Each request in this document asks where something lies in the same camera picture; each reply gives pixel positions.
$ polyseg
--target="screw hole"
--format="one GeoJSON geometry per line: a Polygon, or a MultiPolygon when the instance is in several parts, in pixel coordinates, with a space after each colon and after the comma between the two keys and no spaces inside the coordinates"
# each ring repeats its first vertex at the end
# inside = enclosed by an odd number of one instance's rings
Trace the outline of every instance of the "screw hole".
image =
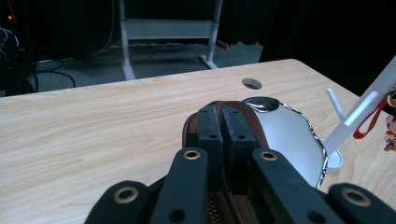
{"type": "Polygon", "coordinates": [[[276,161],[277,155],[272,152],[263,152],[262,158],[265,159],[266,161],[276,161]]]}
{"type": "Polygon", "coordinates": [[[344,188],[341,191],[343,197],[357,206],[368,207],[371,205],[371,200],[362,192],[356,189],[344,188]]]}
{"type": "Polygon", "coordinates": [[[312,223],[316,223],[316,224],[326,223],[326,218],[318,212],[310,211],[308,212],[307,216],[312,223]]]}
{"type": "Polygon", "coordinates": [[[250,77],[242,79],[242,84],[252,90],[259,90],[262,88],[260,81],[250,77]]]}
{"type": "Polygon", "coordinates": [[[174,223],[181,222],[184,218],[186,218],[186,214],[183,210],[177,209],[169,213],[169,219],[174,223]]]}
{"type": "Polygon", "coordinates": [[[116,203],[130,203],[130,202],[133,202],[134,199],[136,199],[137,194],[138,194],[138,191],[136,188],[125,187],[125,188],[118,189],[114,193],[113,199],[116,203]]]}
{"type": "Polygon", "coordinates": [[[198,151],[195,150],[189,150],[184,152],[183,157],[186,158],[187,160],[196,160],[201,156],[201,154],[198,151]]]}

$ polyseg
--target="gray carpet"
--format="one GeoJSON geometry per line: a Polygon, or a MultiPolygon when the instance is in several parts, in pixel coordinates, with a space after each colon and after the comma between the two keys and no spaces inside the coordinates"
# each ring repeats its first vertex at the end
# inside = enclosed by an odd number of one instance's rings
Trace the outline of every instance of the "gray carpet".
{"type": "MultiPolygon", "coordinates": [[[[199,59],[200,55],[206,55],[206,49],[206,45],[200,44],[137,45],[130,47],[131,65],[136,78],[206,70],[208,68],[199,59]]],[[[261,52],[262,46],[258,44],[237,44],[227,49],[216,47],[213,62],[219,68],[257,63],[261,52]]],[[[114,48],[96,55],[92,62],[64,59],[39,63],[36,66],[38,91],[72,88],[71,78],[75,80],[77,87],[124,81],[121,55],[121,49],[114,48]],[[51,72],[40,72],[53,69],[71,78],[51,72]]],[[[29,76],[28,81],[35,86],[33,76],[29,76]]]]}

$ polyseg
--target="metal bowl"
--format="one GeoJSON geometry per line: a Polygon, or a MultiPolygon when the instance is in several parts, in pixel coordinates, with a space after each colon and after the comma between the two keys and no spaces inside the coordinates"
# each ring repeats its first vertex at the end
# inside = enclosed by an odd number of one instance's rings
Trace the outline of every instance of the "metal bowl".
{"type": "Polygon", "coordinates": [[[274,98],[250,97],[242,102],[255,111],[269,147],[282,153],[309,185],[319,189],[328,157],[308,118],[274,98]]]}

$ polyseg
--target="metal frame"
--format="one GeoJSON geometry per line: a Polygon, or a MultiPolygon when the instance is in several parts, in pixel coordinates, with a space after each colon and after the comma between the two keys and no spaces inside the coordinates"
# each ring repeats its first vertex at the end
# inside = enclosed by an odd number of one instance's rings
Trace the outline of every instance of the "metal frame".
{"type": "Polygon", "coordinates": [[[208,68],[218,68],[213,63],[213,55],[219,29],[219,17],[222,0],[216,0],[212,21],[179,21],[179,20],[138,20],[126,19],[124,0],[120,0],[120,29],[122,40],[122,69],[126,80],[134,80],[131,66],[129,39],[206,39],[207,53],[201,55],[208,68]]]}

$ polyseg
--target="black cable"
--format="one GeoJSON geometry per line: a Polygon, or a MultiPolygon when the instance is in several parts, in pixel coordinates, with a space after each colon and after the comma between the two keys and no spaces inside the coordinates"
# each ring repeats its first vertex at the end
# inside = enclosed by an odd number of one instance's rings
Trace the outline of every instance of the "black cable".
{"type": "Polygon", "coordinates": [[[34,93],[35,90],[33,89],[32,84],[30,84],[30,82],[28,82],[27,80],[24,80],[21,86],[21,92],[24,93],[34,93]]]}
{"type": "Polygon", "coordinates": [[[176,47],[177,45],[174,45],[174,46],[169,46],[169,45],[165,45],[165,46],[163,46],[163,45],[160,45],[160,46],[158,46],[157,48],[159,49],[159,50],[162,50],[162,51],[172,51],[172,52],[178,52],[178,51],[182,51],[183,49],[189,49],[191,46],[192,46],[192,44],[183,44],[182,45],[182,47],[181,48],[179,48],[179,49],[168,49],[169,47],[176,47]]]}
{"type": "Polygon", "coordinates": [[[108,46],[110,45],[111,39],[113,38],[113,32],[114,32],[114,20],[115,20],[115,11],[114,11],[115,6],[114,6],[114,4],[115,4],[115,1],[111,0],[111,28],[110,28],[110,35],[108,37],[108,40],[107,40],[105,46],[98,52],[95,52],[93,54],[93,56],[99,55],[99,54],[107,51],[108,49],[110,49],[110,48],[108,48],[108,46]]]}
{"type": "Polygon", "coordinates": [[[143,58],[143,59],[136,59],[134,57],[131,57],[131,60],[138,61],[138,62],[143,62],[143,61],[147,61],[147,60],[151,59],[152,57],[154,57],[155,52],[156,52],[156,46],[152,46],[151,44],[137,44],[135,47],[140,47],[142,45],[143,46],[147,45],[148,47],[150,47],[152,49],[150,55],[148,57],[146,57],[146,58],[143,58]]]}
{"type": "Polygon", "coordinates": [[[35,63],[35,69],[36,69],[36,67],[39,64],[42,64],[42,63],[53,63],[53,62],[59,62],[60,64],[58,66],[54,67],[54,68],[51,68],[51,69],[38,70],[38,71],[36,70],[37,73],[43,73],[43,72],[45,73],[45,72],[55,71],[55,70],[60,69],[60,68],[62,68],[64,66],[64,61],[62,61],[61,59],[53,59],[53,60],[48,60],[48,61],[44,61],[44,62],[35,63]]]}
{"type": "Polygon", "coordinates": [[[54,73],[54,74],[58,74],[58,75],[61,75],[61,76],[64,76],[64,77],[68,77],[73,82],[73,88],[76,87],[76,81],[71,76],[67,75],[66,73],[58,72],[58,71],[48,71],[48,72],[40,72],[40,73],[54,73]]]}
{"type": "Polygon", "coordinates": [[[3,55],[3,57],[0,57],[0,58],[3,58],[7,63],[7,69],[12,69],[12,67],[9,64],[9,59],[8,59],[7,55],[3,52],[2,49],[0,49],[0,53],[3,55]]]}
{"type": "Polygon", "coordinates": [[[134,18],[136,16],[136,11],[137,11],[138,6],[139,6],[139,0],[136,1],[136,5],[134,6],[134,14],[132,15],[132,18],[134,18]]]}
{"type": "Polygon", "coordinates": [[[117,50],[118,50],[117,48],[114,48],[114,46],[111,46],[110,48],[108,48],[106,50],[106,53],[103,52],[101,54],[95,55],[93,57],[93,60],[95,62],[99,62],[99,63],[107,63],[107,62],[112,62],[114,60],[117,60],[120,57],[117,50]]]}
{"type": "Polygon", "coordinates": [[[44,61],[44,62],[32,63],[32,73],[33,73],[32,76],[33,76],[33,79],[35,80],[34,92],[38,92],[39,81],[38,81],[38,75],[37,74],[43,74],[43,73],[49,73],[49,74],[53,73],[53,74],[58,74],[58,75],[61,75],[61,76],[64,76],[64,77],[68,77],[73,82],[73,88],[75,88],[77,86],[76,85],[76,81],[71,76],[69,76],[69,75],[67,75],[66,73],[63,73],[63,72],[55,71],[56,69],[59,69],[59,68],[61,68],[63,66],[64,66],[64,61],[62,61],[62,60],[48,60],[48,61],[44,61]],[[37,67],[38,64],[52,63],[52,62],[60,62],[60,64],[58,66],[52,68],[52,69],[45,69],[45,70],[38,70],[38,71],[36,70],[36,67],[37,67]]]}
{"type": "Polygon", "coordinates": [[[35,65],[33,66],[33,78],[35,79],[35,92],[38,92],[38,76],[35,70],[35,65]]]}

